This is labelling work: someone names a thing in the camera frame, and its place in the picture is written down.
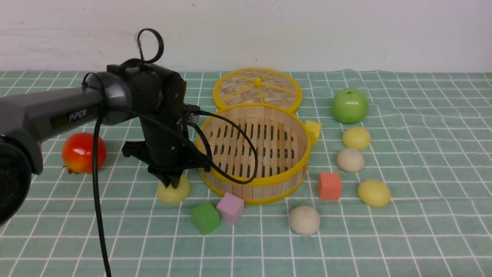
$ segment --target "green cube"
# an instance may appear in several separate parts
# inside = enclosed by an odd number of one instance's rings
[[[191,219],[202,235],[207,235],[220,226],[220,215],[208,201],[191,211]]]

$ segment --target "orange cube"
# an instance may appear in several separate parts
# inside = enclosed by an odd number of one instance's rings
[[[318,179],[319,199],[338,200],[342,191],[340,174],[322,172]]]

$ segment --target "foam cube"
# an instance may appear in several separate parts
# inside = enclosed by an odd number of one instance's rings
[[[202,235],[207,235],[220,226],[220,215],[208,201],[191,211],[191,219]]]
[[[318,179],[319,199],[338,200],[342,191],[340,174],[322,172]]]
[[[225,193],[224,197],[217,204],[217,211],[220,214],[220,218],[232,225],[238,222],[244,210],[244,200],[228,192]]]
[[[321,133],[321,127],[322,127],[321,123],[306,120],[304,126],[306,127],[309,136],[311,136],[311,144],[317,145],[319,140],[319,135]]]

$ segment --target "yellow cube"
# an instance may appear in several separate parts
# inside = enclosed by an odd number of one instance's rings
[[[312,145],[317,145],[319,140],[319,134],[321,133],[321,123],[306,120],[304,126],[307,129],[307,132],[311,136]]]

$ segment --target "bamboo steamer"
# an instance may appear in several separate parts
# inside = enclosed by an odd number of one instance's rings
[[[220,78],[215,83],[213,97],[218,110],[231,105],[259,103],[296,113],[301,106],[302,88],[296,80],[283,72],[246,68]]]
[[[256,179],[242,185],[229,181],[214,169],[200,175],[219,196],[226,192],[242,198],[247,205],[276,202],[296,191],[308,172],[311,137],[305,125],[284,109],[261,103],[237,104],[217,112],[238,125],[256,146]],[[247,180],[254,170],[254,156],[244,136],[229,123],[209,117],[201,127],[214,163],[236,179]],[[198,137],[197,147],[206,153]]]

